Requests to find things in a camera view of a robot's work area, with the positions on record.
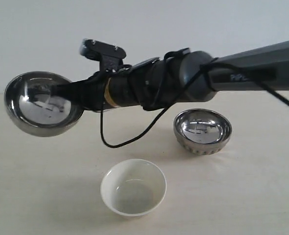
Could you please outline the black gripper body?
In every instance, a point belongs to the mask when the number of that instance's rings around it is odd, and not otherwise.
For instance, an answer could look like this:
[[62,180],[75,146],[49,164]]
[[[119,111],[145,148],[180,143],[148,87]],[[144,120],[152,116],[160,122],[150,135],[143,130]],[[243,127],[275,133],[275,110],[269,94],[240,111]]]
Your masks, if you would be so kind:
[[84,109],[97,112],[145,103],[145,76],[131,72],[101,78],[96,72],[84,86]]

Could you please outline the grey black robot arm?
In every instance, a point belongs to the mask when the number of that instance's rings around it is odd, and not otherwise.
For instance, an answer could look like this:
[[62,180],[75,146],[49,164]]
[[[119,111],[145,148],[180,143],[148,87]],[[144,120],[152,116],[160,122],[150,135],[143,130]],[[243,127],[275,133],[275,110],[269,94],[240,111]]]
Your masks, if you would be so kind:
[[207,102],[219,91],[289,91],[289,41],[221,58],[184,48],[133,66],[123,64],[123,48],[92,39],[82,42],[80,54],[100,70],[51,93],[94,112],[137,105],[154,111]]

